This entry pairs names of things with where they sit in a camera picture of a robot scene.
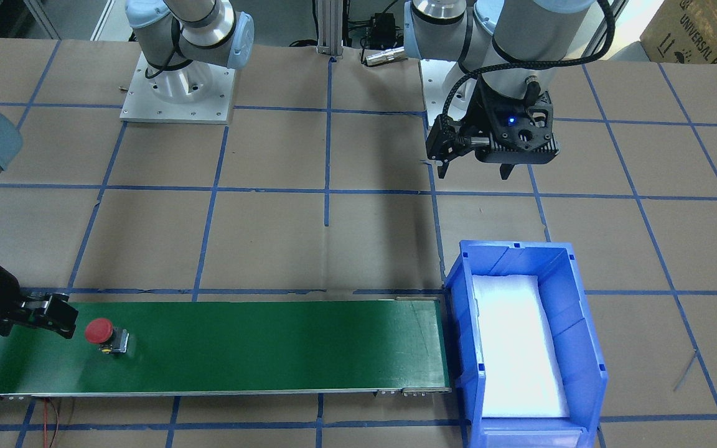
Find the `white foam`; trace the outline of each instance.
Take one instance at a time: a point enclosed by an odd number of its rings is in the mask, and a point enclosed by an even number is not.
[[[486,369],[483,417],[568,417],[538,278],[472,276]]]

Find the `metal mounting plate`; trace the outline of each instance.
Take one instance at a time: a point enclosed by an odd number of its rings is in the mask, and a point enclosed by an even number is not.
[[[444,85],[444,79],[447,74],[455,66],[455,62],[449,60],[435,60],[435,59],[423,59],[420,61],[422,74],[422,95],[424,96],[424,105],[428,109],[428,125],[432,126],[433,121],[436,120],[436,116],[441,113],[444,108],[444,100],[447,98],[447,92],[452,86],[448,86],[447,89],[442,88]],[[464,108],[459,108],[458,105],[464,105]],[[461,119],[466,114],[466,108],[469,105],[469,98],[458,98],[456,96],[452,99],[450,104],[449,115],[452,119]]]
[[[214,82],[211,94],[194,103],[174,104],[154,94],[143,73],[147,65],[140,54],[120,119],[137,123],[228,124],[235,70],[209,65]]]

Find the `cable connector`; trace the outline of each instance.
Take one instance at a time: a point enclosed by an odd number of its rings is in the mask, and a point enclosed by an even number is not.
[[[397,47],[381,51],[367,57],[367,67],[375,67],[376,65],[382,65],[383,63],[397,62],[398,60],[406,60],[408,55],[406,49],[403,47]]]

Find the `green conveyor belt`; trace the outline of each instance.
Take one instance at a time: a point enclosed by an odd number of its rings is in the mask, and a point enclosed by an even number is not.
[[[76,303],[77,332],[0,337],[0,394],[446,390],[436,301]],[[126,354],[83,337],[107,317]]]

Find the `red wire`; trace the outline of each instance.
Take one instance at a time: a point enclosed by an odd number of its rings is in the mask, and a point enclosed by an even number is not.
[[[49,448],[49,431],[46,429],[46,421],[49,419],[46,411],[46,399],[43,399],[43,448]]]

